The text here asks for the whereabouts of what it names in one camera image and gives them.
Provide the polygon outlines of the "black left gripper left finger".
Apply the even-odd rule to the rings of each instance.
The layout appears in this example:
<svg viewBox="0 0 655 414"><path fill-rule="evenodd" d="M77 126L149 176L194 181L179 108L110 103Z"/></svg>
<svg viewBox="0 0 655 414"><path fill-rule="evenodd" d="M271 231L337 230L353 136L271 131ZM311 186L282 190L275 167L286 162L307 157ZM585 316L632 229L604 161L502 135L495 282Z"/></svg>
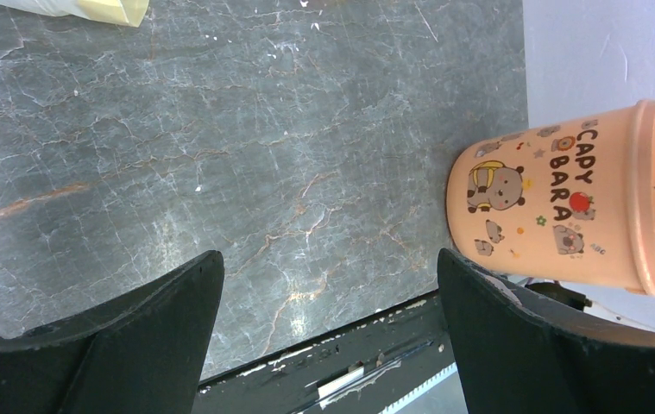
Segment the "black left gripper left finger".
<svg viewBox="0 0 655 414"><path fill-rule="evenodd" d="M207 251L74 316L0 337L0 413L188 413L224 286Z"/></svg>

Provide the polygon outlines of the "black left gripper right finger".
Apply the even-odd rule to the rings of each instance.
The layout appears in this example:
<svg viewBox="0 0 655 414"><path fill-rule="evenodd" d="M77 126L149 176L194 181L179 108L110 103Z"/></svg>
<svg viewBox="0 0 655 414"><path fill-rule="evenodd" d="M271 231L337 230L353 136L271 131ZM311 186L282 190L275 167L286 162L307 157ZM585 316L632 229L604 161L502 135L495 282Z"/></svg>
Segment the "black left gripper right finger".
<svg viewBox="0 0 655 414"><path fill-rule="evenodd" d="M575 310L449 249L438 292L472 413L655 413L655 332Z"/></svg>

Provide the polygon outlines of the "orange capybara trash bin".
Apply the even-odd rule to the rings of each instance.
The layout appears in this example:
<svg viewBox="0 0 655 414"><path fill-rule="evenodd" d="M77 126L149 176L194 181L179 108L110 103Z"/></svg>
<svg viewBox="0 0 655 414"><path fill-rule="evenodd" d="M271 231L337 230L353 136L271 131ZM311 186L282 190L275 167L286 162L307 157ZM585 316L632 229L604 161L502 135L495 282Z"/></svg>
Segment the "orange capybara trash bin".
<svg viewBox="0 0 655 414"><path fill-rule="evenodd" d="M446 216L489 270L655 297L655 100L470 145Z"/></svg>

